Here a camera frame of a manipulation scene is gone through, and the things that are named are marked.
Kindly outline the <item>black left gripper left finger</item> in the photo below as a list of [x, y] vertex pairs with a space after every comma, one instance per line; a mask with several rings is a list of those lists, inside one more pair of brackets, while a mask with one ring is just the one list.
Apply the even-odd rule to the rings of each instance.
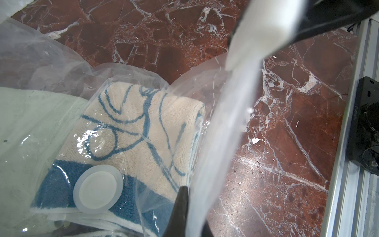
[[174, 207], [163, 237], [184, 237], [188, 214], [189, 191], [187, 186], [179, 188]]

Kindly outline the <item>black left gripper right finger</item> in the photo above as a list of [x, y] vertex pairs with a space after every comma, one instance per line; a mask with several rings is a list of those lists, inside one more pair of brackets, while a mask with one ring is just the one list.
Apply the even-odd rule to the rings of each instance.
[[205, 221], [202, 232], [201, 232], [201, 237], [214, 237], [213, 233], [210, 229], [210, 226], [208, 224], [208, 221]]

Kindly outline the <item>blue white striped towel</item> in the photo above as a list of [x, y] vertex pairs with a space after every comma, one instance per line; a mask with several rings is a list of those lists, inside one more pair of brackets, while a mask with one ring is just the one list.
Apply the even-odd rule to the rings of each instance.
[[[190, 181], [204, 113], [199, 100], [137, 84], [109, 84], [77, 121], [31, 211], [51, 220], [161, 237], [179, 188]], [[123, 191], [106, 212], [86, 214], [76, 207], [73, 190], [97, 165], [118, 169]]]

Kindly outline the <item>clear plastic vacuum bag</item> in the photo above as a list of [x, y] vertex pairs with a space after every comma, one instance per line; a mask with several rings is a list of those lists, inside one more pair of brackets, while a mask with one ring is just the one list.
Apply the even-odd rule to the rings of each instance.
[[1, 23], [1, 236], [199, 237], [254, 103], [260, 60], [168, 84]]

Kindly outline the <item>cream towel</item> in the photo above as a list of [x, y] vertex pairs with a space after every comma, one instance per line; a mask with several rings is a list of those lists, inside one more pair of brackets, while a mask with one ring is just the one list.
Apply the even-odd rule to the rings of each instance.
[[1, 87], [1, 229], [32, 216], [30, 205], [88, 100]]

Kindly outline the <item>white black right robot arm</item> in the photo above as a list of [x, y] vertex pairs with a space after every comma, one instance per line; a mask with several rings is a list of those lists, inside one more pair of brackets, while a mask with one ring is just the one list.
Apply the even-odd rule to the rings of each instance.
[[378, 1], [250, 1], [228, 40], [226, 70], [378, 11]]

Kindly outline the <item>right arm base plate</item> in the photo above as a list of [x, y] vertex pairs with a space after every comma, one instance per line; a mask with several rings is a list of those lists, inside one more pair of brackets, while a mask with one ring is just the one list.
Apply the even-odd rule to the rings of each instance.
[[379, 82], [370, 77], [358, 83], [346, 156], [368, 172], [379, 174]]

